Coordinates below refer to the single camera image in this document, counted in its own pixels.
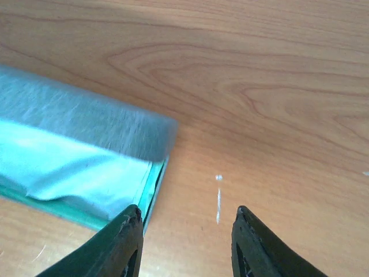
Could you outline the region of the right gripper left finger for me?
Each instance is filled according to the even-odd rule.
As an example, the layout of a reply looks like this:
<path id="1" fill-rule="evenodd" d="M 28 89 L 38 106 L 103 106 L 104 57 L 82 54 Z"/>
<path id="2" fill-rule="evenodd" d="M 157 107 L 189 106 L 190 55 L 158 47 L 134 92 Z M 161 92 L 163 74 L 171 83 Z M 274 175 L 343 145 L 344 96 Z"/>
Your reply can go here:
<path id="1" fill-rule="evenodd" d="M 143 221 L 136 205 L 128 206 L 91 239 L 39 276 L 138 276 Z"/>

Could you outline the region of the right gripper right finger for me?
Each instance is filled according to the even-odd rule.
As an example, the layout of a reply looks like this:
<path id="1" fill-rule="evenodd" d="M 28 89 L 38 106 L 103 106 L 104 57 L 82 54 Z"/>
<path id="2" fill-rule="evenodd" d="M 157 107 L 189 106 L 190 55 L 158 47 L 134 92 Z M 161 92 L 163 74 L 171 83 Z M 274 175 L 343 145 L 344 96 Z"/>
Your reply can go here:
<path id="1" fill-rule="evenodd" d="M 321 276 L 247 207 L 238 207 L 232 228 L 233 276 Z"/>

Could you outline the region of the light blue cleaning cloth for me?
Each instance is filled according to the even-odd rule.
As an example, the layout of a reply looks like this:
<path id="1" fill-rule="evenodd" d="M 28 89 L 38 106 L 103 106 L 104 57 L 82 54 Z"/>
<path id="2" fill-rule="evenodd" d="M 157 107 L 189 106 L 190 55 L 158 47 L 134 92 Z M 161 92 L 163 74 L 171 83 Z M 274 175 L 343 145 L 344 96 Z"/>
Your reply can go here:
<path id="1" fill-rule="evenodd" d="M 152 163 L 1 121 L 1 185 L 46 203 L 60 200 L 111 220 L 128 205 L 145 215 L 155 191 Z"/>

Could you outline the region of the grey-green glasses case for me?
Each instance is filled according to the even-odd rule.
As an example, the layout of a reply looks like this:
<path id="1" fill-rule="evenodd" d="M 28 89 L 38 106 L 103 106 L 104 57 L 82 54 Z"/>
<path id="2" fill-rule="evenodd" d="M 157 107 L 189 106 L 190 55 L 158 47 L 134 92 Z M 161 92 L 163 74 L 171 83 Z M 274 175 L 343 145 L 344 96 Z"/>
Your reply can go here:
<path id="1" fill-rule="evenodd" d="M 178 123 L 174 119 L 2 65 L 2 120 L 50 132 L 118 155 L 151 162 L 155 191 L 147 213 L 144 215 L 141 211 L 143 224 L 148 224 L 170 152 L 175 145 Z M 60 200 L 43 203 L 23 197 L 3 185 L 1 196 L 93 230 L 101 230 L 112 221 L 77 210 Z"/>

